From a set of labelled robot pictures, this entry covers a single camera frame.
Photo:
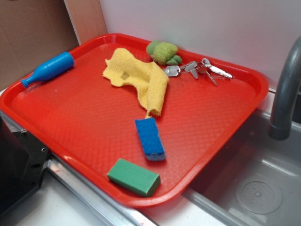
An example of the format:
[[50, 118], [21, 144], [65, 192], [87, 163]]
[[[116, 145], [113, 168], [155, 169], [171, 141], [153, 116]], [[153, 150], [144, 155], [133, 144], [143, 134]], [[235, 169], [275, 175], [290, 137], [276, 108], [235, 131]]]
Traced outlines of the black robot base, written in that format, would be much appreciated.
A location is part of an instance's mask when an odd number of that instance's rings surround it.
[[0, 216], [36, 193], [42, 184], [49, 148], [30, 132], [12, 132], [0, 120]]

